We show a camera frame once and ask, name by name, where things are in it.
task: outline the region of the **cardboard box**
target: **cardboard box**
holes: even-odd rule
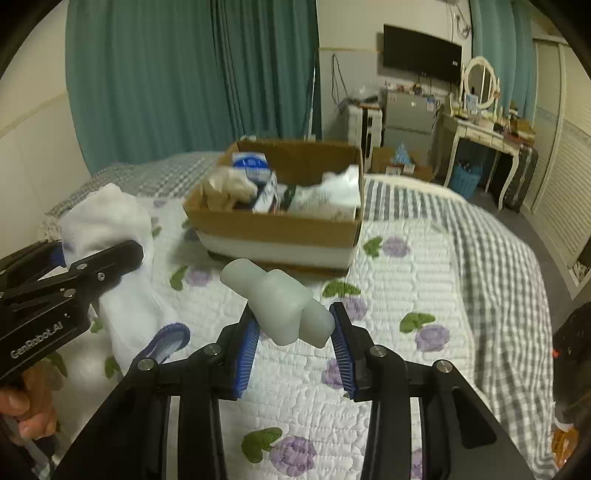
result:
[[[409,177],[413,177],[415,179],[423,180],[423,181],[432,181],[434,178],[433,169],[431,167],[423,167],[421,165],[415,165],[414,168],[407,168],[406,171],[404,169],[403,164],[394,164],[390,163],[390,161],[396,155],[396,151],[393,148],[389,147],[380,147],[374,148],[374,153],[372,156],[371,161],[371,173],[390,173],[386,172],[388,167],[395,167],[395,169],[399,169],[402,175],[407,175]]]
[[[231,165],[238,151],[262,152],[277,172],[280,183],[319,184],[323,173],[341,173],[359,166],[363,192],[361,150],[339,142],[238,141],[219,157],[218,165]],[[208,251],[231,258],[249,258],[263,265],[299,265],[312,270],[343,274],[349,269],[361,229],[363,204],[355,220],[305,219],[249,210],[214,211],[204,204],[201,184],[184,203],[189,221]]]

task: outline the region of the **metal bolt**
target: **metal bolt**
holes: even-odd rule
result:
[[[148,370],[152,370],[154,368],[154,365],[156,364],[156,362],[154,362],[154,360],[152,360],[149,357],[146,358],[142,358],[139,362],[138,362],[138,368],[142,371],[142,372],[147,372]]]
[[[435,366],[437,367],[437,369],[445,374],[448,374],[449,372],[451,372],[453,370],[453,365],[448,362],[447,360],[439,360]]]
[[[386,356],[388,350],[384,346],[374,345],[369,348],[369,353],[371,353],[373,356]]]
[[[215,355],[219,354],[219,352],[222,351],[222,347],[220,347],[216,343],[210,343],[209,345],[206,345],[205,347],[203,347],[203,351],[205,352],[206,355],[215,356]]]

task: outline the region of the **white sock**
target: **white sock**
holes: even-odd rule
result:
[[[163,326],[177,321],[176,312],[151,284],[154,241],[150,215],[133,195],[109,183],[65,214],[60,228],[68,267],[125,240],[135,240],[144,249],[139,269],[124,275],[121,282],[102,294],[98,301],[98,316],[111,336],[115,359],[126,373],[132,360],[147,348],[154,335]],[[189,334],[186,327],[180,331]],[[177,329],[174,348],[184,347],[189,340],[183,337],[179,342],[178,332]],[[162,347],[170,350],[170,345]],[[153,349],[154,342],[150,344],[150,351]],[[161,352],[158,355],[160,360],[168,356]]]

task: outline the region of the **human hand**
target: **human hand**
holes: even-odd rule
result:
[[[57,412],[41,362],[22,373],[25,390],[0,388],[0,414],[15,417],[24,439],[38,439],[56,431]]]

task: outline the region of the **blue basket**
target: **blue basket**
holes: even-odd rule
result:
[[[467,172],[460,164],[453,166],[452,177],[449,180],[449,187],[462,195],[466,200],[474,195],[474,190],[482,178],[482,167],[472,168],[472,173]]]

